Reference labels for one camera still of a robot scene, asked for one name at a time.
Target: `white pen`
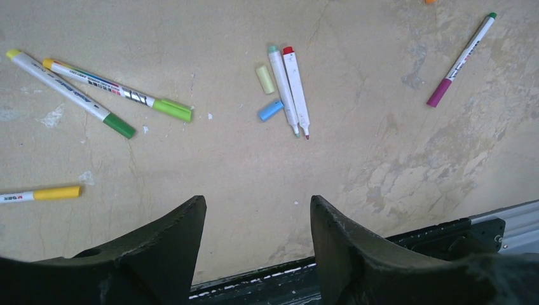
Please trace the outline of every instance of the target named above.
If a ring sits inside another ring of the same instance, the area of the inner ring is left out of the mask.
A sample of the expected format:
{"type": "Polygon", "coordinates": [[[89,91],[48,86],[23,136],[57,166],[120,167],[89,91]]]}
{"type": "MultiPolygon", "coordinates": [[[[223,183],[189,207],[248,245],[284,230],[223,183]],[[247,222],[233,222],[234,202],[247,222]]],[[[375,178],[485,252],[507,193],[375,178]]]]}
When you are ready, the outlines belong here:
{"type": "Polygon", "coordinates": [[[7,56],[13,63],[18,65],[24,71],[32,74],[38,80],[44,82],[49,87],[56,90],[59,94],[73,101],[81,108],[98,118],[101,122],[116,130],[122,136],[130,139],[135,134],[135,129],[122,119],[105,109],[105,107],[96,103],[96,101],[87,97],[84,93],[77,90],[67,81],[59,78],[56,74],[45,69],[39,62],[19,50],[13,49],[7,53],[7,56]]]}
{"type": "Polygon", "coordinates": [[[299,138],[296,108],[294,107],[294,100],[292,99],[292,93],[290,92],[290,86],[288,84],[281,52],[279,52],[277,46],[270,46],[268,48],[268,56],[269,62],[271,62],[271,68],[273,69],[273,74],[275,74],[275,81],[277,82],[279,95],[281,95],[281,101],[285,106],[285,114],[287,116],[288,124],[290,124],[290,126],[294,129],[296,137],[299,138]]]}
{"type": "Polygon", "coordinates": [[[297,118],[299,119],[299,126],[303,128],[305,137],[309,139],[309,112],[307,111],[307,104],[305,103],[305,95],[303,93],[303,85],[301,84],[301,78],[299,77],[299,67],[297,66],[296,52],[291,46],[287,46],[283,49],[283,59],[285,60],[285,66],[287,68],[288,82],[290,83],[290,89],[292,90],[292,97],[294,98],[294,105],[296,106],[297,118]]]}

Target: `lime green marker cap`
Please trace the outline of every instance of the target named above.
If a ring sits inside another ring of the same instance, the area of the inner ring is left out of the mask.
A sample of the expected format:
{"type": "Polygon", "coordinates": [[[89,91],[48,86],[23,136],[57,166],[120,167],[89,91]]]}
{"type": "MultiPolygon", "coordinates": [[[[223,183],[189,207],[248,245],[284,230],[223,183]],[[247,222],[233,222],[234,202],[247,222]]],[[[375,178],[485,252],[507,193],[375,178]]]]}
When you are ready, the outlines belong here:
{"type": "Polygon", "coordinates": [[[105,119],[103,120],[103,123],[109,125],[110,128],[116,130],[122,136],[128,139],[132,138],[135,132],[137,132],[128,123],[124,122],[122,119],[120,119],[113,113],[110,113],[108,116],[106,116],[105,119]]]}
{"type": "Polygon", "coordinates": [[[155,100],[153,102],[153,109],[164,112],[168,115],[171,115],[175,118],[183,119],[186,122],[191,121],[191,108],[180,103],[174,102],[166,98],[160,100],[155,100]]]}

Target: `white paint speck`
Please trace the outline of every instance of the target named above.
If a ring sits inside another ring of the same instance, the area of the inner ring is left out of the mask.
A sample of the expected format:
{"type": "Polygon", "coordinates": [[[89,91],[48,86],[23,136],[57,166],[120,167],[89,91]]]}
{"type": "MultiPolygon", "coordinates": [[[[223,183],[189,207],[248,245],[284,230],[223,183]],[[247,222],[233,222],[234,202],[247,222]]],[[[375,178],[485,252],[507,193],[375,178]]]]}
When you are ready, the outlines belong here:
{"type": "Polygon", "coordinates": [[[23,118],[25,115],[8,106],[0,107],[0,121],[9,122],[23,118]]]}
{"type": "Polygon", "coordinates": [[[36,121],[44,124],[47,128],[55,128],[62,116],[64,116],[64,104],[60,104],[43,119],[36,119],[36,121]]]}
{"type": "Polygon", "coordinates": [[[92,172],[87,170],[82,175],[79,176],[79,182],[82,184],[88,184],[89,186],[94,186],[95,181],[93,179],[92,172]]]}

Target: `yellow pen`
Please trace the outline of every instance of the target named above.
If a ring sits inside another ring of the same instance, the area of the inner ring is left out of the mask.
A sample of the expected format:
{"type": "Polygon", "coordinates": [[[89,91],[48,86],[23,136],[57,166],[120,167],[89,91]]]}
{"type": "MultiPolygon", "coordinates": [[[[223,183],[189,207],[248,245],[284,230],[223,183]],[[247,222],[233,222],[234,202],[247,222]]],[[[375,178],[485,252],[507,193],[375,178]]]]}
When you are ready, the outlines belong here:
{"type": "Polygon", "coordinates": [[[32,200],[57,200],[77,198],[81,196],[81,186],[55,187],[53,189],[38,189],[15,194],[0,195],[0,203],[32,201],[32,200]]]}

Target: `white marker body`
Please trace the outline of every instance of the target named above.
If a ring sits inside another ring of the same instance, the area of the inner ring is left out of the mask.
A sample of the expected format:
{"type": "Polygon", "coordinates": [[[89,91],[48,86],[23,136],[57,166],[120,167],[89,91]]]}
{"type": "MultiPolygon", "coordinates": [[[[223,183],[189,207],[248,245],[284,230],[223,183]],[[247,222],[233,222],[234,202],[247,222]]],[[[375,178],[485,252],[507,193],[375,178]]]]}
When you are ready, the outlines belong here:
{"type": "Polygon", "coordinates": [[[72,100],[75,104],[81,106],[84,110],[94,115],[100,121],[103,121],[110,114],[110,111],[103,108],[91,98],[87,97],[84,93],[77,90],[68,82],[59,78],[56,74],[47,70],[39,62],[35,61],[27,54],[21,52],[17,56],[13,57],[12,61],[24,71],[32,74],[49,87],[72,100]]]}
{"type": "Polygon", "coordinates": [[[0,195],[0,203],[22,202],[34,200],[34,192],[0,195]]]}
{"type": "Polygon", "coordinates": [[[447,74],[446,78],[448,80],[454,81],[456,75],[458,74],[462,66],[466,63],[468,58],[470,58],[470,55],[474,52],[481,39],[485,37],[485,34],[487,34],[487,31],[490,29],[493,23],[494,18],[485,18],[479,29],[477,29],[477,32],[475,32],[473,38],[470,40],[464,51],[462,51],[461,55],[458,57],[455,64],[452,66],[451,70],[447,74]]]}
{"type": "Polygon", "coordinates": [[[305,95],[303,93],[303,85],[301,84],[301,78],[299,77],[299,67],[297,66],[296,52],[283,55],[285,60],[285,66],[288,75],[288,81],[290,83],[290,89],[292,90],[292,97],[294,97],[294,105],[296,106],[297,117],[299,119],[299,126],[303,128],[305,135],[309,135],[309,112],[307,111],[307,104],[305,102],[305,95]]]}
{"type": "Polygon", "coordinates": [[[297,120],[296,108],[294,107],[294,99],[292,98],[292,93],[290,92],[290,86],[288,84],[281,52],[276,51],[269,53],[268,56],[269,62],[271,62],[271,68],[273,69],[273,74],[275,75],[275,81],[277,82],[277,88],[279,89],[281,101],[285,106],[284,108],[288,124],[290,124],[290,126],[294,129],[294,133],[299,135],[299,128],[297,127],[299,122],[297,120]]]}

